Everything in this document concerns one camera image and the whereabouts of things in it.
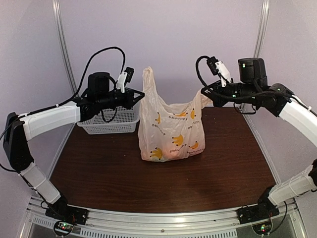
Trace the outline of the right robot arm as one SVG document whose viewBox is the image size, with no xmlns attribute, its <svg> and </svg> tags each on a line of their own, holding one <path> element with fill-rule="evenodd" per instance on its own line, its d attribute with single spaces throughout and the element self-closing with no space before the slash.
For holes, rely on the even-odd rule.
<svg viewBox="0 0 317 238">
<path fill-rule="evenodd" d="M 280 83 L 267 82 L 262 58 L 238 60 L 240 82 L 235 83 L 223 61 L 201 56 L 195 63 L 201 93 L 212 100 L 214 107 L 228 102 L 249 104 L 254 111 L 265 108 L 300 131 L 313 145 L 317 143 L 317 114 L 305 105 L 293 91 Z M 288 181 L 267 188 L 254 207 L 254 215 L 264 219 L 280 203 L 317 190 L 317 163 L 313 161 L 304 171 Z"/>
</svg>

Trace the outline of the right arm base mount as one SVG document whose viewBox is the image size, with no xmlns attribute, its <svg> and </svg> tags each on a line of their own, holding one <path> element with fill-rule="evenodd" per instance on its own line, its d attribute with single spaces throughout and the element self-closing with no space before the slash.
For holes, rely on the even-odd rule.
<svg viewBox="0 0 317 238">
<path fill-rule="evenodd" d="M 272 216 L 279 215 L 279 210 L 276 206 L 259 203 L 252 206 L 243 206 L 237 210 L 237 215 L 240 224 L 253 223 L 260 220 L 269 219 Z"/>
</svg>

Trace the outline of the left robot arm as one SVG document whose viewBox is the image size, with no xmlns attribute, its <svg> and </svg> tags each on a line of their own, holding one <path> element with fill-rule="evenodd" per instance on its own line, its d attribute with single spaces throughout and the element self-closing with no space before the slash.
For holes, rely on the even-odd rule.
<svg viewBox="0 0 317 238">
<path fill-rule="evenodd" d="M 35 164 L 28 141 L 45 132 L 68 124 L 75 124 L 92 119 L 104 110 L 117 110 L 118 107 L 131 109 L 145 94 L 127 88 L 133 69 L 127 68 L 118 80 L 107 72 L 95 72 L 88 77 L 88 85 L 80 97 L 27 114 L 10 113 L 7 116 L 3 138 L 3 148 L 11 166 L 9 172 L 19 174 L 48 204 L 60 220 L 71 216 L 67 199 L 49 181 Z"/>
</svg>

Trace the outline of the banana print plastic bag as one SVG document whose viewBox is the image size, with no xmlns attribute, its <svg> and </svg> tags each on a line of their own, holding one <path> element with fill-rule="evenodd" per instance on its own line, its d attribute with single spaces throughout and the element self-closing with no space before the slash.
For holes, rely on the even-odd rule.
<svg viewBox="0 0 317 238">
<path fill-rule="evenodd" d="M 188 103 L 168 105 L 157 92 L 151 67 L 143 70 L 143 92 L 138 129 L 142 160 L 166 162 L 163 149 L 171 145 L 179 149 L 182 159 L 202 153 L 206 146 L 202 109 L 211 100 L 197 92 Z"/>
</svg>

